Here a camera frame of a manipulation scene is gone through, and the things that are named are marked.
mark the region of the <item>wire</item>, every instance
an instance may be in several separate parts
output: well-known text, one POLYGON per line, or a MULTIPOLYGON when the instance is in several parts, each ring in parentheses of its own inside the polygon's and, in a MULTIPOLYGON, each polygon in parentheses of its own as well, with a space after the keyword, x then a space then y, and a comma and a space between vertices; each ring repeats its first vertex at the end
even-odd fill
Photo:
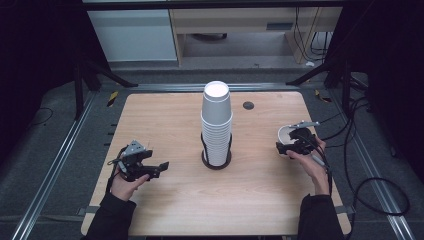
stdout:
POLYGON ((50 120, 50 118, 52 118, 52 116, 53 116, 53 110, 52 110, 51 108, 48 108, 48 107, 42 107, 42 108, 39 108, 38 110, 49 110, 49 111, 50 111, 50 115, 47 117, 47 119, 45 119, 45 120, 43 120, 43 121, 40 121, 40 122, 33 123, 33 124, 29 125, 29 126, 27 127, 27 130, 29 130, 29 129, 30 129, 30 128, 32 128, 33 126, 37 126, 37 125, 40 125, 40 124, 46 123, 46 122, 47 122, 48 120, 50 120))
POLYGON ((324 47, 323 48, 314 48, 313 46, 312 46, 312 44, 313 44, 313 42, 314 42, 314 40, 315 40, 315 38, 317 39, 317 43, 318 43, 318 45, 320 45, 320 43, 319 43, 319 32, 315 32, 314 33, 314 36, 312 37, 312 43, 311 43, 311 46, 310 46, 310 49, 311 49, 311 53, 313 53, 313 54, 315 54, 315 55, 318 55, 318 56, 325 56, 325 55, 327 55, 327 49, 328 49, 328 47, 327 47, 327 40, 328 40, 328 33, 329 32, 325 32, 325 38, 324 38, 324 47))
POLYGON ((116 166, 117 166, 117 160, 119 160, 119 158, 116 158, 115 160, 112 160, 112 161, 107 163, 108 165, 113 164, 113 168, 112 168, 112 172, 110 173, 110 177, 107 180, 106 191, 105 191, 106 194, 109 193, 110 189, 112 188, 113 179, 115 179, 115 177, 120 173, 119 170, 118 170, 117 173, 115 173, 116 172, 116 166))
MULTIPOLYGON (((394 182, 392 182, 392 181, 390 181, 390 180, 388 180, 388 179, 386 179, 386 178, 381 178, 381 177, 370 177, 370 178, 366 178, 366 179, 364 179, 364 180, 362 180, 360 183, 359 183, 359 185, 355 188, 355 187, 353 187, 353 184, 352 184, 352 181, 351 181, 351 179, 350 179, 350 176, 349 176, 349 171, 348 171, 348 167, 347 167, 347 145, 348 145, 348 143, 354 138, 354 135, 356 134, 356 124, 355 124, 355 113, 356 113, 356 111, 357 110, 359 110, 360 108, 362 108, 362 107, 364 107, 364 106, 367 106, 368 105, 368 103, 365 103, 365 104, 361 104, 361 105, 359 105, 359 103, 361 102, 361 101, 363 101, 363 100, 366 100, 366 98, 365 97, 361 97, 361 98, 359 98, 359 99, 357 99, 357 100, 355 100, 353 103, 351 103, 350 104, 350 106, 349 106, 349 110, 348 110, 348 112, 346 113, 346 115, 348 116, 348 120, 347 120, 347 123, 346 123, 346 125, 340 130, 340 131, 338 131, 336 134, 333 134, 332 136, 330 136, 330 137, 327 137, 327 138, 323 138, 323 140, 324 139, 330 139, 330 138, 333 138, 333 137, 335 137, 335 136, 337 136, 337 135, 339 135, 339 134, 341 134, 346 128, 347 128, 347 133, 346 133, 346 135, 345 135, 345 138, 344 138, 344 142, 343 142, 343 144, 342 145, 339 145, 339 146, 343 146, 343 164, 344 164, 344 172, 345 172, 345 176, 346 176, 346 180, 347 180, 347 183, 348 183, 348 186, 349 186, 349 188, 350 188, 350 190, 352 191, 352 193, 353 193, 353 203, 352 203, 352 207, 354 208, 354 209, 356 209, 356 206, 357 206, 357 203, 358 202, 360 202, 360 203, 362 203, 366 208, 368 208, 368 209, 370 209, 371 211, 374 211, 374 212, 377 212, 377 213, 380 213, 380 214, 385 214, 385 215, 390 215, 390 216, 402 216, 402 215, 405 215, 408 211, 409 211, 409 209, 410 209, 410 201, 409 201, 409 198, 408 198, 408 196, 407 196, 407 194, 402 190, 402 188, 400 187, 400 186, 398 186, 396 183, 394 183, 394 182), (384 210, 381 210, 380 208, 377 208, 377 207, 374 207, 374 206, 372 206, 370 203, 368 203, 368 202, 366 202, 365 200, 363 200, 361 197, 360 197, 360 195, 359 195, 359 193, 360 193, 360 190, 367 184, 367 183, 369 183, 369 182, 372 182, 372 181, 382 181, 382 182, 386 182, 386 183, 389 183, 393 188, 395 188, 400 194, 401 194, 401 196, 405 199, 404 200, 404 203, 405 203, 405 207, 404 207, 404 209, 402 209, 400 212, 388 212, 388 211, 384 211, 384 210)), ((338 114, 336 114, 336 115, 334 115, 334 116, 332 116, 332 117, 330 117, 330 118, 328 118, 328 119, 326 119, 326 120, 324 120, 324 121, 322 121, 321 123, 324 123, 324 122, 327 122, 327 121, 329 121, 329 120, 331 120, 331 119, 333 119, 333 118, 335 118, 336 116, 339 116, 341 113, 338 113, 338 114)), ((346 239, 350 239, 350 237, 351 237, 351 235, 352 235, 352 233, 353 233, 353 229, 354 229, 354 225, 355 225, 355 219, 356 219, 356 213, 353 213, 353 215, 352 215, 352 217, 351 217, 351 232, 347 235, 347 238, 346 239)))
MULTIPOLYGON (((351 114, 349 115, 350 116, 350 124, 349 124, 349 128, 348 128, 348 131, 347 131, 347 133, 346 133, 346 136, 345 136, 345 140, 344 140, 344 147, 343 147, 343 163, 344 163, 344 171, 345 171, 345 176, 346 176, 346 180, 347 180, 347 182, 348 182, 348 185, 349 185, 349 188, 350 188, 350 190, 352 191, 352 193, 354 194, 354 196, 353 196, 353 204, 352 204, 352 206, 354 207, 354 208, 356 208, 356 204, 357 204, 357 201, 359 201, 359 202, 361 202, 365 207, 367 207, 368 209, 370 209, 370 210, 372 210, 372 211, 374 211, 374 212, 377 212, 377 213, 380 213, 380 214, 386 214, 386 215, 390 215, 390 216, 402 216, 402 215, 405 215, 408 211, 409 211, 409 209, 410 209, 410 202, 409 202, 409 198, 408 198, 408 196, 406 195, 406 193, 397 185, 397 184, 395 184, 394 182, 392 182, 392 181, 390 181, 390 180, 388 180, 388 179, 385 179, 385 178, 380 178, 380 177, 372 177, 372 178, 366 178, 365 180, 363 180, 356 188, 354 188, 353 187, 353 185, 352 185, 352 182, 351 182, 351 179, 350 179, 350 177, 349 177, 349 171, 348 171, 348 167, 347 167, 347 141, 348 141, 348 139, 349 139, 349 135, 350 135, 350 132, 351 132, 351 130, 352 130, 352 127, 355 125, 354 124, 354 118, 355 118, 355 112, 356 112, 356 110, 358 109, 358 106, 357 106, 357 104, 358 104, 358 102, 359 101, 355 101, 351 106, 350 106, 350 111, 351 111, 351 114), (366 184, 366 183, 368 183, 368 182, 370 182, 370 181, 384 181, 384 182, 388 182, 388 183, 390 183, 392 186, 394 186, 400 193, 401 193, 401 195, 405 198, 405 202, 406 202, 406 206, 405 206, 405 208, 402 210, 402 211, 400 211, 400 212, 388 212, 388 211, 383 211, 383 210, 380 210, 380 209, 378 209, 378 208, 376 208, 376 207, 373 207, 371 204, 369 204, 369 203, 367 203, 366 201, 364 201, 362 198, 360 198, 359 197, 359 191, 361 190, 361 188, 366 184)), ((352 219, 351 219, 351 228, 352 228, 352 230, 351 230, 351 232, 347 235, 347 238, 346 239, 350 239, 350 237, 351 237, 351 235, 352 235, 352 232, 353 232, 353 229, 354 229, 354 224, 355 224, 355 218, 356 218, 356 213, 353 213, 353 215, 352 215, 352 219)))
POLYGON ((299 23, 299 7, 296 7, 296 16, 295 16, 295 23, 294 23, 294 28, 293 28, 293 38, 294 38, 294 41, 295 41, 297 47, 300 49, 300 52, 302 53, 303 58, 305 58, 306 60, 313 61, 313 62, 323 60, 323 58, 316 59, 316 58, 312 58, 312 57, 308 56, 298 23, 299 23), (299 42, 296 39, 296 30, 299 33, 299 38, 300 38, 301 44, 299 44, 299 42))

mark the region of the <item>black cable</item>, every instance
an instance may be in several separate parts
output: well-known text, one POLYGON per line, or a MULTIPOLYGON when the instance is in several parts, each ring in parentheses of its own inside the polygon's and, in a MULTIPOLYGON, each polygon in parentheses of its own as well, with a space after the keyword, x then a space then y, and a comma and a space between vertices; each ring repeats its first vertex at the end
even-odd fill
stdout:
POLYGON ((32 128, 33 126, 37 126, 37 125, 40 125, 40 124, 46 123, 48 120, 50 120, 50 118, 52 118, 52 116, 53 116, 53 110, 52 110, 51 108, 48 108, 48 107, 42 107, 42 108, 40 108, 39 110, 49 110, 49 111, 50 111, 50 115, 47 117, 47 119, 45 119, 45 120, 43 120, 43 121, 40 121, 40 122, 33 123, 33 124, 29 125, 29 126, 27 127, 27 130, 28 130, 28 129, 30 129, 30 128, 32 128))
POLYGON ((320 124, 323 124, 323 123, 325 123, 325 122, 328 122, 328 121, 330 121, 331 119, 334 119, 334 118, 336 118, 337 116, 340 116, 340 115, 342 115, 342 112, 339 112, 339 113, 337 113, 336 115, 334 115, 334 116, 331 116, 331 117, 329 117, 329 118, 327 118, 327 119, 325 119, 325 120, 323 120, 323 121, 318 121, 320 124))
POLYGON ((110 174, 109 179, 107 180, 107 185, 106 185, 106 191, 105 191, 105 193, 109 193, 110 192, 110 189, 112 188, 113 179, 115 179, 116 175, 119 174, 119 171, 117 173, 115 173, 115 171, 116 171, 116 165, 117 165, 116 164, 116 160, 118 160, 118 159, 115 159, 115 160, 112 160, 111 161, 111 162, 113 162, 113 169, 112 169, 112 172, 110 174))
POLYGON ((323 48, 314 48, 313 47, 313 42, 314 42, 315 38, 317 39, 317 44, 320 45, 318 36, 319 36, 319 32, 315 32, 314 36, 312 37, 312 41, 311 41, 312 43, 311 43, 310 49, 311 49, 311 53, 313 53, 317 56, 324 56, 321 59, 322 61, 324 61, 325 55, 327 55, 327 49, 328 49, 328 47, 327 47, 328 32, 325 33, 324 47, 323 48))
POLYGON ((317 151, 317 153, 321 156, 321 159, 324 161, 324 164, 327 168, 326 170, 327 170, 327 177, 328 177, 328 179, 327 179, 328 180, 328 190, 329 190, 330 197, 331 197, 333 195, 333 172, 331 170, 330 164, 327 161, 327 156, 324 153, 324 149, 322 149, 320 145, 318 145, 319 149, 315 146, 314 146, 314 148, 315 148, 315 151, 317 151))
MULTIPOLYGON (((352 111, 351 112, 351 123, 349 124, 349 128, 348 128, 348 131, 347 131, 347 133, 346 133, 346 136, 345 136, 345 144, 344 144, 344 147, 343 147, 343 163, 344 163, 344 171, 345 171, 345 175, 346 175, 346 180, 347 180, 347 182, 348 182, 348 185, 349 185, 349 188, 350 188, 350 190, 352 191, 352 193, 354 194, 354 197, 353 197, 353 204, 352 204, 352 206, 354 207, 354 208, 356 208, 356 204, 357 204, 357 201, 359 201, 359 202, 361 202, 365 207, 367 207, 368 209, 370 209, 370 210, 372 210, 372 211, 374 211, 374 212, 377 212, 377 213, 380 213, 380 214, 386 214, 386 215, 390 215, 390 216, 402 216, 402 215, 405 215, 408 211, 409 211, 409 209, 410 209, 410 201, 409 201, 409 198, 408 198, 408 196, 406 195, 406 193, 397 185, 397 184, 395 184, 394 182, 392 182, 392 181, 390 181, 390 180, 388 180, 388 179, 385 179, 385 178, 380 178, 380 177, 371 177, 371 178, 366 178, 365 180, 363 180, 359 185, 358 185, 358 187, 356 187, 356 188, 354 188, 353 187, 353 185, 352 185, 352 182, 351 182, 351 180, 350 180, 350 177, 349 177, 349 171, 348 171, 348 168, 347 168, 347 140, 348 140, 348 138, 349 138, 349 135, 350 135, 350 132, 351 132, 351 130, 352 130, 352 126, 354 126, 355 124, 354 124, 354 117, 355 117, 355 112, 356 112, 356 110, 358 109, 357 108, 357 104, 358 104, 358 102, 357 101, 355 101, 351 106, 350 106, 350 111, 352 111), (378 209, 378 208, 376 208, 376 207, 373 207, 371 204, 369 204, 369 203, 367 203, 366 201, 364 201, 362 198, 360 198, 359 197, 359 191, 361 190, 361 188, 365 185, 365 183, 367 183, 367 182, 370 182, 370 181, 385 181, 385 182, 388 182, 388 183, 390 183, 392 186, 394 186, 400 193, 401 193, 401 195, 405 198, 405 200, 406 200, 406 207, 402 210, 402 211, 400 211, 400 212, 387 212, 387 211, 383 211, 383 210, 380 210, 380 209, 378 209)), ((351 235, 352 235, 352 233, 353 233, 353 228, 354 228, 354 224, 355 224, 355 218, 356 218, 356 213, 353 213, 353 215, 352 215, 352 218, 351 218, 351 231, 350 231, 350 233, 347 235, 347 238, 346 239, 350 239, 350 237, 351 237, 351 235)))
MULTIPOLYGON (((347 143, 350 143, 354 137, 356 135, 356 131, 352 134, 352 136, 350 137, 350 139, 347 141, 347 143)), ((331 145, 331 146, 326 146, 325 148, 336 148, 336 147, 343 147, 345 145, 345 143, 339 144, 339 145, 331 145)))
MULTIPOLYGON (((362 100, 365 100, 366 98, 365 97, 361 97, 361 98, 359 98, 359 99, 357 99, 355 102, 357 102, 357 103, 359 103, 360 101, 362 101, 362 100)), ((355 105, 355 108, 354 108, 354 110, 349 110, 349 112, 348 112, 348 115, 349 116, 351 116, 352 115, 352 111, 356 111, 356 106, 355 105)), ((336 133, 334 133, 334 134, 332 134, 332 135, 330 135, 330 136, 328 136, 328 137, 325 137, 325 138, 321 138, 323 141, 326 141, 326 140, 328 140, 328 139, 331 139, 331 138, 334 138, 334 137, 336 137, 336 136, 338 136, 338 135, 340 135, 346 128, 347 128, 347 126, 350 124, 350 122, 351 122, 351 119, 349 118, 348 119, 348 121, 346 122, 346 124, 343 126, 343 128, 342 129, 340 129, 338 132, 336 132, 336 133)))
POLYGON ((320 61, 320 60, 322 60, 322 58, 321 59, 311 58, 306 53, 307 51, 306 51, 305 44, 303 42, 302 34, 300 32, 300 28, 299 28, 299 24, 298 24, 298 21, 299 21, 299 7, 296 7, 296 10, 295 11, 296 11, 296 16, 295 16, 295 23, 294 23, 294 28, 293 28, 293 38, 294 38, 294 41, 295 41, 297 47, 300 49, 300 52, 302 53, 303 58, 305 58, 308 61, 313 61, 313 62, 314 61, 320 61), (299 44, 299 42, 296 39, 296 30, 299 33, 299 38, 300 38, 301 44, 299 44))

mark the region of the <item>aluminum rail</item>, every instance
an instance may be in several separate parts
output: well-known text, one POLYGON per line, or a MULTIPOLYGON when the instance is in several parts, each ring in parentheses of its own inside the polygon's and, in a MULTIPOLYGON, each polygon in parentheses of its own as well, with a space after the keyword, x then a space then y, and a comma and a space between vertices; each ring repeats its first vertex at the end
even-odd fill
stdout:
POLYGON ((89 95, 87 96, 87 100, 85 102, 85 110, 83 111, 81 117, 78 120, 74 121, 74 123, 72 124, 68 135, 66 136, 58 154, 56 155, 56 158, 54 159, 40 188, 38 189, 37 194, 32 200, 30 206, 25 211, 23 217, 19 221, 12 236, 13 240, 28 238, 32 228, 34 227, 35 222, 37 221, 37 218, 41 213, 41 210, 44 207, 44 204, 47 201, 47 198, 49 197, 49 194, 57 180, 57 177, 59 176, 59 173, 66 162, 66 159, 72 149, 72 146, 74 145, 78 133, 87 118, 87 115, 92 106, 92 102, 96 95, 97 94, 95 92, 89 92, 89 95))
MULTIPOLYGON (((337 96, 335 96, 333 91, 330 91, 330 95, 332 99, 338 99, 337 96)), ((335 102, 336 107, 340 112, 342 112, 342 108, 339 104, 339 102, 335 102)), ((346 123, 347 119, 345 115, 341 115, 343 117, 343 121, 346 123)), ((382 177, 381 173, 379 172, 377 166, 374 164, 374 161, 372 160, 370 154, 368 153, 364 142, 362 141, 359 134, 354 134, 353 136, 353 142, 356 152, 359 154, 359 160, 361 161, 362 166, 364 167, 365 173, 368 177, 382 177)), ((381 181, 373 181, 371 182, 371 186, 374 189, 374 192, 380 201, 381 207, 386 212, 400 212, 399 205, 397 204, 395 198, 393 197, 393 194, 391 193, 390 189, 388 188, 387 184, 385 182, 381 181)), ((388 221, 390 225, 392 225, 393 231, 395 232, 398 239, 404 239, 404 240, 415 240, 415 236, 412 233, 408 223, 406 222, 405 217, 403 216, 387 216, 388 221)))
POLYGON ((60 3, 61 10, 112 11, 158 9, 210 9, 210 8, 294 8, 294 7, 344 7, 370 0, 197 0, 153 2, 102 2, 60 3))
MULTIPOLYGON (((287 86, 285 83, 237 83, 227 84, 230 91, 246 92, 246 91, 284 91, 297 90, 298 86, 287 86)), ((125 88, 123 91, 136 92, 203 92, 205 84, 140 84, 138 87, 125 88)))

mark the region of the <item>white paper cup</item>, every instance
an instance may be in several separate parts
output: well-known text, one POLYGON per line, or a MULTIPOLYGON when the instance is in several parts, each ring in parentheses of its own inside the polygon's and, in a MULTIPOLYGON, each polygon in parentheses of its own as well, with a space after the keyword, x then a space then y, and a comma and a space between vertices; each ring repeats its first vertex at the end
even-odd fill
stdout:
POLYGON ((213 81, 203 92, 202 118, 211 125, 222 125, 231 118, 230 91, 227 84, 213 81))
POLYGON ((280 129, 278 129, 278 142, 282 144, 293 144, 295 142, 294 139, 290 139, 289 133, 293 131, 293 128, 290 128, 289 125, 282 126, 280 129))
POLYGON ((202 134, 205 149, 202 153, 202 161, 208 168, 219 170, 223 169, 231 161, 231 152, 229 151, 231 143, 231 134, 228 139, 221 138, 216 140, 208 139, 202 134))
POLYGON ((204 134, 207 134, 207 135, 220 136, 221 137, 221 136, 224 136, 224 135, 230 135, 231 134, 231 127, 223 128, 223 129, 220 129, 220 130, 203 128, 202 132, 204 134))

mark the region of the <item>black sleeve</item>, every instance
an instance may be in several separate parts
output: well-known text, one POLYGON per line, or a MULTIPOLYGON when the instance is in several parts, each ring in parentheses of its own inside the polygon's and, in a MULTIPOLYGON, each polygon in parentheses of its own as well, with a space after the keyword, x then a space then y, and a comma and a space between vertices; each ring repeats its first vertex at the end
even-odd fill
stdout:
POLYGON ((306 196, 300 207, 298 240, 344 239, 333 200, 329 195, 306 196))
POLYGON ((126 240, 136 204, 107 193, 81 240, 126 240))

